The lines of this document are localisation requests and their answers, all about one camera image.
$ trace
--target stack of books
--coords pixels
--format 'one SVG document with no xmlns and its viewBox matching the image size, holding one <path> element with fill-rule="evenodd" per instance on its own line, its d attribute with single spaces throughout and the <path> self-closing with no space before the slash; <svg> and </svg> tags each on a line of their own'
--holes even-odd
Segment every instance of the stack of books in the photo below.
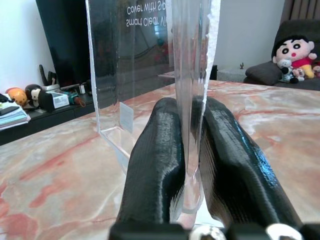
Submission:
<svg viewBox="0 0 320 240">
<path fill-rule="evenodd" d="M 17 110 L 0 116 L 0 131 L 21 124 L 27 124 L 30 121 L 30 116 L 26 114 L 23 108 L 15 102 L 5 102 L 0 105 L 0 109 L 6 109 L 8 107 L 19 108 Z"/>
</svg>

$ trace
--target white box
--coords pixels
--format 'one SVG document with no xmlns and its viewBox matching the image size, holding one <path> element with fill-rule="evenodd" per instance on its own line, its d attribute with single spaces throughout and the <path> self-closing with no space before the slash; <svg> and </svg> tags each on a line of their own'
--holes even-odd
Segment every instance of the white box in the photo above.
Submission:
<svg viewBox="0 0 320 240">
<path fill-rule="evenodd" d="M 53 96 L 53 105 L 55 109 L 69 105 L 68 95 L 57 92 L 51 92 L 51 94 Z"/>
</svg>

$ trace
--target marble tabletop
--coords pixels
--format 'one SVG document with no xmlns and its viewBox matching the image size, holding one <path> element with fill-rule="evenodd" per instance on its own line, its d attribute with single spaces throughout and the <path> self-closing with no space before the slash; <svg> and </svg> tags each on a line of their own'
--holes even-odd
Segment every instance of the marble tabletop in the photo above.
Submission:
<svg viewBox="0 0 320 240">
<path fill-rule="evenodd" d="M 147 122 L 169 85 L 135 98 Z M 320 222 L 320 92 L 210 81 L 267 156 L 303 222 Z M 94 113 L 0 147 L 0 240 L 105 240 L 125 174 Z"/>
</svg>

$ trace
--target plastic packaging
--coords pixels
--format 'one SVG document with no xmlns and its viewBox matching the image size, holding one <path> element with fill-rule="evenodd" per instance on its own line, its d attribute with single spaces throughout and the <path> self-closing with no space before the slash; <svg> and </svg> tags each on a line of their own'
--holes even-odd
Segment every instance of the plastic packaging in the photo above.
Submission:
<svg viewBox="0 0 320 240">
<path fill-rule="evenodd" d="M 97 131 L 126 170 L 151 110 L 174 83 L 171 9 L 165 0 L 86 0 Z"/>
<path fill-rule="evenodd" d="M 184 212 L 195 213 L 203 199 L 199 165 L 202 116 L 216 53 L 220 0 L 173 0 L 173 49 L 176 99 L 186 161 Z M 202 111 L 193 101 L 202 101 Z"/>
<path fill-rule="evenodd" d="M 184 212 L 195 213 L 203 198 L 198 142 L 204 109 L 193 114 L 192 102 L 206 101 L 220 0 L 86 0 L 86 8 L 97 131 L 126 172 L 153 106 L 176 96 L 187 172 Z"/>
</svg>

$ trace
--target black tv cabinet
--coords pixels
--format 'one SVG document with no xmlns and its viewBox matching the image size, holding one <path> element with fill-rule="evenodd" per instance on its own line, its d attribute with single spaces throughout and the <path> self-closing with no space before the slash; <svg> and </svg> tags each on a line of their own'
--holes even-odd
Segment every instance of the black tv cabinet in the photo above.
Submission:
<svg viewBox="0 0 320 240">
<path fill-rule="evenodd" d="M 29 111 L 31 120 L 28 123 L 0 131 L 0 146 L 94 112 L 93 97 L 87 93 L 80 97 L 84 100 L 85 107 L 68 105 L 53 112 Z"/>
</svg>

